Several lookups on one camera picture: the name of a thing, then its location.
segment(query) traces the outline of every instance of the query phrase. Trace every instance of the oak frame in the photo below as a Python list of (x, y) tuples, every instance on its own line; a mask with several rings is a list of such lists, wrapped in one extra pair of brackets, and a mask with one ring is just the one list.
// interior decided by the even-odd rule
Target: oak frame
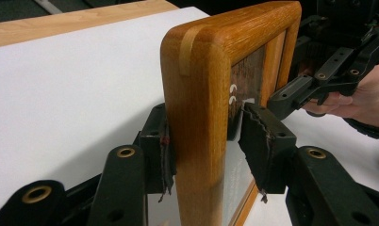
[(265, 45), (266, 105), (287, 83), (300, 19), (298, 2), (269, 2), (182, 24), (165, 36), (160, 60), (182, 225), (222, 225), (231, 67)]

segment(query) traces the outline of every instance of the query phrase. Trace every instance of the black strap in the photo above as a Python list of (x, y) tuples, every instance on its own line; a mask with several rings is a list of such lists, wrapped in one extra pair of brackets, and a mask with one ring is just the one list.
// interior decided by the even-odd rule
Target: black strap
[(379, 127), (368, 125), (368, 124), (365, 124), (365, 123), (362, 123), (360, 121), (356, 121), (353, 119), (344, 119), (344, 120), (346, 122), (348, 122), (348, 124), (350, 124), (358, 132), (360, 132), (364, 135), (367, 135), (369, 137), (379, 139)]

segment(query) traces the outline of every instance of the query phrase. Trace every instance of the human hand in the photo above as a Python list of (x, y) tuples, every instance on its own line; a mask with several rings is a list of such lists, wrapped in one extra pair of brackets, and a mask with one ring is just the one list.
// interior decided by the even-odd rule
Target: human hand
[(379, 65), (360, 81), (354, 95), (343, 96), (339, 92), (332, 92), (322, 105), (317, 105), (317, 100), (311, 100), (303, 109), (379, 127)]

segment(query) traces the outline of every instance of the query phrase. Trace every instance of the wooden board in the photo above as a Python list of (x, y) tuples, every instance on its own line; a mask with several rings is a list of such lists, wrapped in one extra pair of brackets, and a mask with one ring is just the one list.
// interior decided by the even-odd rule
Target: wooden board
[(177, 9), (164, 0), (146, 0), (0, 23), (0, 46)]
[(287, 82), (300, 18), (298, 2), (270, 2), (182, 24), (165, 36), (161, 70), (182, 225), (222, 224), (232, 67), (264, 46), (259, 101), (266, 105)]

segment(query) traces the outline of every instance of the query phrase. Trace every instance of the brass grommet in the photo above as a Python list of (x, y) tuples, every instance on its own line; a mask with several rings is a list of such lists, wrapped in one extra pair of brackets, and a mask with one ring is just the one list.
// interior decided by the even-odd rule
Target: brass grommet
[(132, 148), (122, 148), (117, 152), (118, 157), (130, 157), (132, 156), (136, 151)]
[(325, 74), (323, 74), (323, 73), (319, 73), (318, 75), (317, 75), (320, 79), (325, 79)]
[(351, 69), (349, 71), (352, 75), (359, 75), (360, 74), (360, 71), (356, 70), (356, 69)]
[(308, 149), (306, 152), (310, 156), (312, 156), (314, 158), (319, 158), (319, 159), (323, 159), (327, 156), (327, 155), (325, 155), (324, 152), (322, 152), (321, 150), (318, 150), (318, 149)]
[(22, 202), (31, 204), (39, 202), (51, 194), (52, 187), (50, 186), (35, 186), (30, 188), (22, 197)]

